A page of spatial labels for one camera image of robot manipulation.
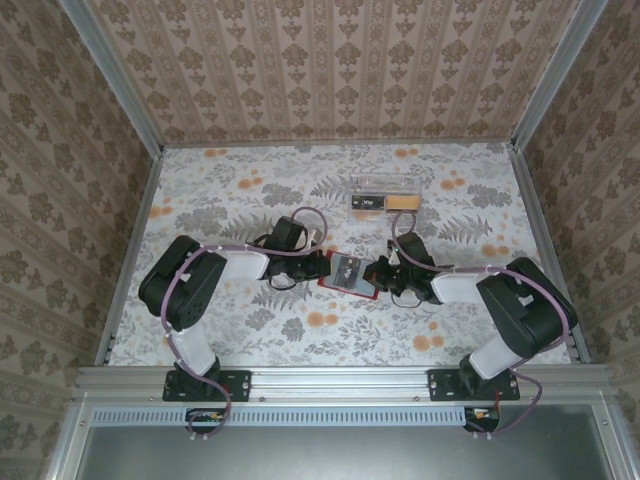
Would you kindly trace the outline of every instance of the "small box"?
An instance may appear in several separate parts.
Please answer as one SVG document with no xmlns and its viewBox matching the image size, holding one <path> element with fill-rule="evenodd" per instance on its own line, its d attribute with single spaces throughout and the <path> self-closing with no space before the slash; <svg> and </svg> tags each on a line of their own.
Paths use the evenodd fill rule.
<svg viewBox="0 0 640 480">
<path fill-rule="evenodd" d="M 352 173 L 349 176 L 349 224 L 386 221 L 397 212 L 417 212 L 420 178 L 398 173 Z"/>
</svg>

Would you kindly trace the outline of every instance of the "metal bracket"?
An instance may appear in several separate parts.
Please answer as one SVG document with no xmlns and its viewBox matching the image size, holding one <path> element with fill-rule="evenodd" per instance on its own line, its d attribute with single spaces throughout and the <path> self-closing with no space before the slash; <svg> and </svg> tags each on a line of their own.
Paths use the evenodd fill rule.
<svg viewBox="0 0 640 480">
<path fill-rule="evenodd" d="M 218 383 L 229 392 L 234 402 L 248 402 L 251 393 L 250 370 L 222 370 Z M 182 370 L 167 373 L 162 391 L 165 402 L 224 402 L 218 390 L 195 380 Z"/>
<path fill-rule="evenodd" d="M 508 370 L 488 380 L 484 387 L 478 388 L 474 394 L 462 388 L 463 382 L 459 369 L 433 369 L 429 370 L 427 375 L 432 402 L 494 401 L 496 390 L 500 394 L 500 400 L 520 400 L 518 381 Z"/>
</svg>

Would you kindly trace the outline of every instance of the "table surface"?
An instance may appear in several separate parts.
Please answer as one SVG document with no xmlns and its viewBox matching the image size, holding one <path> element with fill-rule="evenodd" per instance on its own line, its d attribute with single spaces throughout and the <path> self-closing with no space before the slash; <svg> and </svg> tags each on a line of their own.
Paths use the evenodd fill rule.
<svg viewBox="0 0 640 480">
<path fill-rule="evenodd" d="M 386 253 L 386 223 L 349 225 L 353 172 L 422 179 L 417 232 L 437 264 L 538 261 L 503 144 L 235 147 L 166 150 L 110 365 L 171 365 L 159 319 L 137 298 L 141 280 L 176 236 L 240 244 L 301 206 L 321 209 L 327 246 L 360 258 Z M 313 213 L 300 219 L 320 227 Z M 286 292 L 266 282 L 218 285 L 201 320 L 226 366 L 454 365 L 496 334 L 484 306 L 401 309 L 388 294 L 367 300 L 307 282 Z M 565 346 L 534 363 L 569 363 Z"/>
</svg>

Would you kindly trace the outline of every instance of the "purple cable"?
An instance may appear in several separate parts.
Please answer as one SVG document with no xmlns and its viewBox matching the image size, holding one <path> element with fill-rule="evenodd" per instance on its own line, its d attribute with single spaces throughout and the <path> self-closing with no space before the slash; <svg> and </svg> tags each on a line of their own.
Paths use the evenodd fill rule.
<svg viewBox="0 0 640 480">
<path fill-rule="evenodd" d="M 327 231 L 329 230 L 329 224 L 327 223 L 327 219 L 325 218 L 324 214 L 320 210 L 313 207 L 300 207 L 296 209 L 291 214 L 291 219 L 293 219 L 302 210 L 309 210 L 311 212 L 314 212 L 318 214 L 318 216 L 322 219 L 322 224 L 323 224 L 322 238 L 320 238 L 316 246 L 311 247 L 307 250 L 301 250 L 298 252 L 280 252 L 277 250 L 269 250 L 266 248 L 252 247 L 249 245 L 207 245 L 204 247 L 200 247 L 198 250 L 193 252 L 193 254 L 191 254 L 191 256 L 189 256 L 189 258 L 187 258 L 185 262 L 180 266 L 180 268 L 176 271 L 175 276 L 171 280 L 171 283 L 169 283 L 169 287 L 167 288 L 167 291 L 164 294 L 164 298 L 162 299 L 162 305 L 160 307 L 160 322 L 162 324 L 162 328 L 164 328 L 164 331 L 166 333 L 167 343 L 169 344 L 169 348 L 171 349 L 175 357 L 178 359 L 178 364 L 180 365 L 180 368 L 182 368 L 182 370 L 187 372 L 196 380 L 199 380 L 208 385 L 211 385 L 213 388 L 218 390 L 220 393 L 222 393 L 226 402 L 224 417 L 222 417 L 222 420 L 220 420 L 220 423 L 211 432 L 209 432 L 208 435 L 217 434 L 220 431 L 220 429 L 224 426 L 224 424 L 227 423 L 227 420 L 229 419 L 229 415 L 231 414 L 231 397 L 229 396 L 229 392 L 227 392 L 222 387 L 222 385 L 206 377 L 203 377 L 202 375 L 197 374 L 183 360 L 182 356 L 180 355 L 180 352 L 178 351 L 178 348 L 173 342 L 173 338 L 170 335 L 173 329 L 171 327 L 171 324 L 167 320 L 167 307 L 169 305 L 169 299 L 171 298 L 171 295 L 173 294 L 173 291 L 175 290 L 176 285 L 180 281 L 180 278 L 189 268 L 189 265 L 191 265 L 195 261 L 195 259 L 198 258 L 200 255 L 202 255 L 204 252 L 207 252 L 210 250 L 211 251 L 236 251 L 236 252 L 249 251 L 249 252 L 258 252 L 258 253 L 271 253 L 271 254 L 283 255 L 287 257 L 298 257 L 302 255 L 307 255 L 311 252 L 315 252 L 316 250 L 320 250 L 322 248 L 323 242 L 327 238 Z M 189 433 L 191 433 L 192 435 L 195 435 L 195 432 L 193 431 L 193 428 L 192 428 L 193 418 L 195 418 L 195 416 L 192 416 L 187 427 L 187 429 L 189 430 Z"/>
<path fill-rule="evenodd" d="M 411 217 L 413 218 L 413 221 L 411 223 L 411 228 L 409 229 L 409 231 L 413 231 L 415 225 L 416 225 L 416 214 L 414 212 L 399 212 L 398 215 L 396 215 L 396 217 L 393 219 L 393 224 L 391 225 L 391 236 L 393 238 L 393 244 L 394 246 L 398 249 L 398 252 L 400 252 L 400 254 L 402 254 L 402 256 L 404 258 L 406 258 L 410 263 L 424 268 L 426 270 L 431 270 L 434 272 L 462 272 L 462 273 L 483 273 L 483 272 L 487 272 L 487 273 L 503 273 L 505 275 L 509 275 L 517 280 L 520 280 L 522 283 L 526 283 L 527 285 L 529 285 L 530 287 L 532 287 L 534 290 L 536 290 L 538 293 L 540 293 L 540 295 L 542 295 L 550 304 L 551 306 L 553 306 L 553 308 L 556 310 L 556 312 L 558 313 L 558 316 L 560 317 L 560 321 L 562 322 L 562 335 L 553 343 L 551 343 L 551 345 L 549 345 L 548 347 L 542 349 L 542 352 L 546 352 L 548 350 L 551 350 L 553 348 L 556 348 L 558 345 L 562 345 L 563 343 L 565 343 L 567 341 L 567 338 L 569 336 L 569 319 L 567 318 L 566 313 L 564 312 L 563 308 L 560 306 L 560 304 L 558 303 L 558 301 L 553 298 L 553 295 L 551 295 L 542 285 L 540 285 L 539 283 L 535 282 L 534 280 L 531 280 L 528 277 L 525 277 L 524 275 L 518 273 L 518 272 L 514 272 L 512 270 L 509 270 L 507 268 L 504 267 L 463 267 L 463 268 L 442 268 L 442 267 L 434 267 L 431 265 L 427 265 L 425 263 L 421 263 L 418 262 L 417 260 L 414 260 L 413 258 L 411 258 L 407 252 L 405 252 L 402 247 L 400 246 L 400 243 L 398 242 L 398 237 L 396 236 L 396 227 L 398 224 L 398 220 L 400 219 L 400 217 L 402 217 L 403 214 L 405 213 L 409 213 L 411 215 Z M 512 368 L 511 368 L 511 372 L 518 378 L 520 378 L 521 380 L 525 380 L 527 382 L 531 382 L 534 385 L 536 385 L 538 387 L 538 393 L 536 394 L 536 396 L 533 398 L 533 400 L 531 401 L 531 403 L 529 404 L 529 406 L 526 408 L 526 410 L 524 412 L 522 412 L 522 414 L 516 419 L 514 420 L 511 424 L 507 425 L 504 428 L 501 428 L 500 430 L 497 430 L 495 432 L 493 432 L 493 434 L 496 433 L 504 433 L 508 430 L 511 430 L 513 427 L 515 427 L 516 425 L 518 425 L 520 422 L 522 422 L 527 415 L 529 415 L 529 413 L 531 413 L 531 411 L 533 410 L 533 408 L 536 406 L 536 404 L 540 401 L 540 397 L 542 397 L 542 384 L 537 381 L 534 378 L 528 377 L 526 375 L 523 375 L 521 373 L 516 372 L 514 369 L 519 367 L 520 365 L 522 365 L 523 363 L 526 363 L 529 359 L 522 359 L 520 362 L 516 363 Z"/>
</svg>

